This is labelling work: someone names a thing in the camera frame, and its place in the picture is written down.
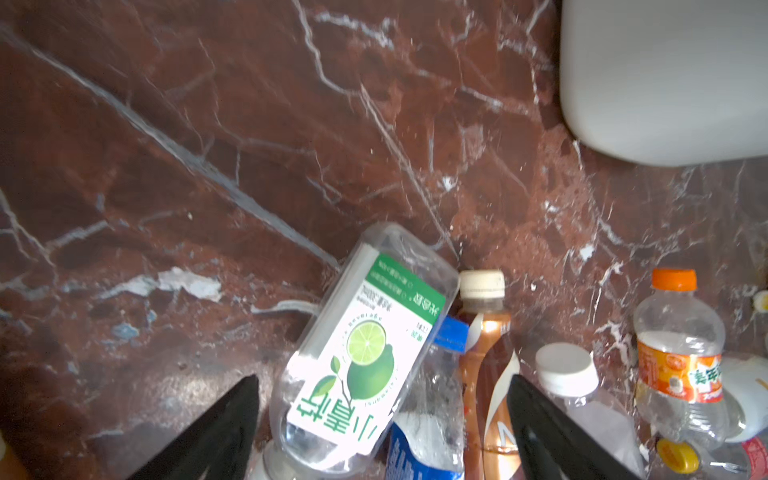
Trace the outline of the blue cap water bottle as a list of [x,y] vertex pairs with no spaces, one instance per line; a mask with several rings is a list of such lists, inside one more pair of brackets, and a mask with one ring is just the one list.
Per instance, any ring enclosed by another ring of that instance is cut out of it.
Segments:
[[394,417],[387,480],[463,479],[465,426],[459,368],[469,326],[447,317]]

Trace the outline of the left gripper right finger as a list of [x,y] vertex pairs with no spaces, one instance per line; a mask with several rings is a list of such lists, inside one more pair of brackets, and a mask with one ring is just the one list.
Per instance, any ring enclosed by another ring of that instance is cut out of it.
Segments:
[[519,374],[511,379],[507,408],[527,480],[638,477]]

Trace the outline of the clear bottle white cap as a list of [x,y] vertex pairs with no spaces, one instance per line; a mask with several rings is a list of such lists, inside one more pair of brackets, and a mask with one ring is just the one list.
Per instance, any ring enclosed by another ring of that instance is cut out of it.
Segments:
[[591,354],[574,344],[551,343],[536,352],[535,368],[543,392],[605,451],[643,478],[634,419],[600,387]]

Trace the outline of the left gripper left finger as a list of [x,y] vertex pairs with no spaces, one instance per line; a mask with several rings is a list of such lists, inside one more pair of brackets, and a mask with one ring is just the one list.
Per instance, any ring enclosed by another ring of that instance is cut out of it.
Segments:
[[256,434],[259,381],[243,377],[133,479],[243,479]]

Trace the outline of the brown tea bottle white cap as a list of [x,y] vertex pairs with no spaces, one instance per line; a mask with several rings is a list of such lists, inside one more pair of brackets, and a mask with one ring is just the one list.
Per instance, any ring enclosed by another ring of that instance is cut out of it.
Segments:
[[520,372],[511,313],[500,270],[460,273],[457,318],[469,326],[460,358],[466,447],[465,477],[512,479],[521,461],[507,409],[512,377]]

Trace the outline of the green lime label bottle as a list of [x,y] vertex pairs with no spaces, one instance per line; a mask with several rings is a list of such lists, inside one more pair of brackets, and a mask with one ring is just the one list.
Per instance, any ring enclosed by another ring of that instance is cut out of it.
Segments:
[[459,274],[396,223],[367,228],[276,380],[259,479],[363,472],[459,290]]

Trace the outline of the orange cap orange label bottle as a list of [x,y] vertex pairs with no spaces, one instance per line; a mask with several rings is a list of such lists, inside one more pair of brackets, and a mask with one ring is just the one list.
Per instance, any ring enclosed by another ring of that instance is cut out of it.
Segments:
[[721,372],[725,325],[696,296],[695,271],[657,268],[651,285],[633,312],[638,413],[667,440],[715,449],[730,429]]

